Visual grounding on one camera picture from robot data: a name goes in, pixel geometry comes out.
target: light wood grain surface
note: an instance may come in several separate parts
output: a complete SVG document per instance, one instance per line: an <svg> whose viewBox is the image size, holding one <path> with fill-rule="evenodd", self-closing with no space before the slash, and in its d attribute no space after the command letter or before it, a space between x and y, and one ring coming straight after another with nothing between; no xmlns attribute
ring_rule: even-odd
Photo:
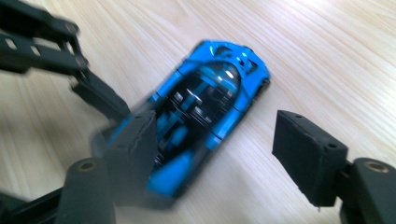
<svg viewBox="0 0 396 224"><path fill-rule="evenodd" d="M339 223L272 156L276 111L306 116L349 146L348 158L396 165L396 2L45 1L74 21L92 71L132 106L201 39L247 45L272 85L172 211L118 208L119 223ZM106 118L66 77L0 72L0 190L34 199L59 188Z"/></svg>

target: toy car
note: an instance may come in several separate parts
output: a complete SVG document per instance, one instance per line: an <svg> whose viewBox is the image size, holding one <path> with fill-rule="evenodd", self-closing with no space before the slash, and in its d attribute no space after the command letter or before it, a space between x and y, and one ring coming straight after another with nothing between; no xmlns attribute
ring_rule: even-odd
<svg viewBox="0 0 396 224"><path fill-rule="evenodd" d="M249 48L202 41L132 115L155 110L159 154L143 201L172 202L248 112L270 75ZM111 145L126 119L108 134Z"/></svg>

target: blue and black toy car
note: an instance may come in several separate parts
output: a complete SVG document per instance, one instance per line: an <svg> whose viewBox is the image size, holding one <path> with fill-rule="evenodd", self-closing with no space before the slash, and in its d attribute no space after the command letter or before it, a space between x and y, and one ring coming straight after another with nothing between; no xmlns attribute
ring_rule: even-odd
<svg viewBox="0 0 396 224"><path fill-rule="evenodd" d="M144 203L162 204L180 196L242 117L270 75L249 48L203 41L133 115L155 110L158 156ZM106 140L118 137L126 119Z"/></svg>

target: car body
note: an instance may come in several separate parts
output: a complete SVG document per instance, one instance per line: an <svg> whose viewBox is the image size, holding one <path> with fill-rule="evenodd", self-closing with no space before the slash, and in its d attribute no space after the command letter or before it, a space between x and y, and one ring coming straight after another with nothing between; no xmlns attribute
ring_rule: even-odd
<svg viewBox="0 0 396 224"><path fill-rule="evenodd" d="M157 116L159 154L148 180L148 196L143 197L145 204L172 202L185 191L269 79L264 62L250 48L212 40L194 48L132 112L155 110ZM108 145L125 122L133 120L120 124L107 138Z"/></svg>

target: wooden surface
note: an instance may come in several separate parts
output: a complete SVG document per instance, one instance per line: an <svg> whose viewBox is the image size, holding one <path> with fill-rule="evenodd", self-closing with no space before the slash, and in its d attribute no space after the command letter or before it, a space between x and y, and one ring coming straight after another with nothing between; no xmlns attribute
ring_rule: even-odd
<svg viewBox="0 0 396 224"><path fill-rule="evenodd" d="M78 24L92 71L132 106L201 39L247 45L272 85L172 211L118 208L119 223L339 223L272 156L276 111L306 116L348 158L396 165L394 1L29 1ZM66 77L0 74L0 190L34 199L59 188L106 118Z"/></svg>

